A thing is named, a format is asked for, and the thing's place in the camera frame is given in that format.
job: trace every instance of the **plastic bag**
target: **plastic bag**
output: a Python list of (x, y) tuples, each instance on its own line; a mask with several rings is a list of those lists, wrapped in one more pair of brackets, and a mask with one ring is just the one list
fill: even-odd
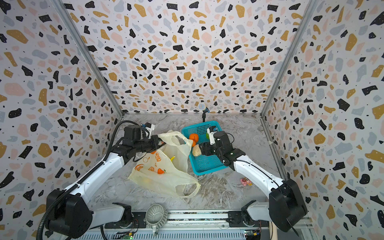
[[(139, 160), (128, 179), (161, 194), (181, 198), (194, 197), (200, 189), (200, 184), (196, 178), (186, 173), (192, 140), (176, 131), (159, 134), (158, 137), (167, 144)], [(180, 144), (177, 137), (185, 144)], [(183, 191), (188, 184), (196, 184), (196, 188), (190, 195), (185, 196)]]

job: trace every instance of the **basket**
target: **basket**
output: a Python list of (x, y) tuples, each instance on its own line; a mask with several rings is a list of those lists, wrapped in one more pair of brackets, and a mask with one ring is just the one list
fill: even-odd
[[(197, 144), (200, 144), (203, 142), (209, 142), (209, 139), (207, 138), (206, 133), (207, 133), (207, 128), (211, 126), (215, 126), (217, 127), (218, 131), (221, 131), (221, 127), (218, 122), (209, 121), (209, 122), (202, 122), (199, 124), (191, 125), (189, 127), (185, 127), (181, 130), (181, 133), (186, 138), (189, 138), (189, 135), (191, 135), (192, 133), (198, 134), (199, 141)], [(204, 175), (204, 174), (216, 172), (226, 168), (226, 166), (224, 166), (224, 164), (219, 160), (219, 158), (216, 155), (212, 155), (212, 156), (200, 155), (200, 156), (194, 157), (191, 151), (189, 153), (189, 159), (191, 161), (193, 172), (195, 172), (196, 175)]]

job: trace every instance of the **gray ceramic mug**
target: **gray ceramic mug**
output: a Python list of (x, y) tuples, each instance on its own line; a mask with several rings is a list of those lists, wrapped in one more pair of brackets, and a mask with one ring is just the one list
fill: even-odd
[(145, 219), (147, 226), (152, 228), (152, 234), (154, 237), (157, 236), (159, 228), (164, 226), (167, 221), (168, 213), (164, 210), (159, 204), (152, 205), (147, 213), (145, 214)]

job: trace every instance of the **terrazzo wallpaper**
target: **terrazzo wallpaper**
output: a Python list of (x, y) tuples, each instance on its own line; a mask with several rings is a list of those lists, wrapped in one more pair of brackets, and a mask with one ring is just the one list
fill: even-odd
[(0, 239), (34, 239), (46, 196), (101, 159), (118, 119), (50, 2), (0, 8)]
[(319, 1), (265, 116), (319, 239), (384, 239), (383, 23), (383, 1)]
[(256, 113), (308, 0), (65, 0), (124, 112)]

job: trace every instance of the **robotic arm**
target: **robotic arm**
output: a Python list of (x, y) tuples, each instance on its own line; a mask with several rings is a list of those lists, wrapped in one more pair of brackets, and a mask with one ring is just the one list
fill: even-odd
[[(122, 123), (130, 122), (124, 128), (124, 137), (113, 145), (117, 130)], [(155, 125), (142, 126), (131, 121), (120, 122), (111, 137), (105, 157), (84, 176), (63, 190), (53, 190), (46, 200), (46, 212), (37, 230), (36, 239), (42, 240), (43, 230), (64, 234), (70, 238), (79, 238), (88, 229), (115, 222), (126, 227), (133, 222), (131, 207), (114, 202), (113, 206), (89, 210), (87, 203), (101, 185), (118, 169), (131, 159), (134, 162), (137, 153), (153, 152), (165, 143), (157, 135), (151, 135)], [(303, 197), (295, 181), (281, 178), (267, 172), (254, 163), (243, 151), (233, 148), (224, 131), (207, 129), (210, 142), (199, 145), (203, 155), (217, 155), (220, 161), (255, 183), (269, 198), (269, 202), (254, 202), (246, 205), (245, 222), (269, 220), (284, 232), (287, 232), (307, 213)]]
[(199, 145), (201, 153), (216, 155), (225, 166), (246, 176), (269, 198), (269, 202), (249, 205), (248, 216), (243, 216), (243, 219), (268, 220), (265, 210), (269, 209), (270, 219), (280, 230), (287, 232), (307, 214), (308, 210), (294, 180), (284, 181), (254, 163), (243, 151), (232, 147), (226, 132), (209, 127), (207, 133), (210, 142)]

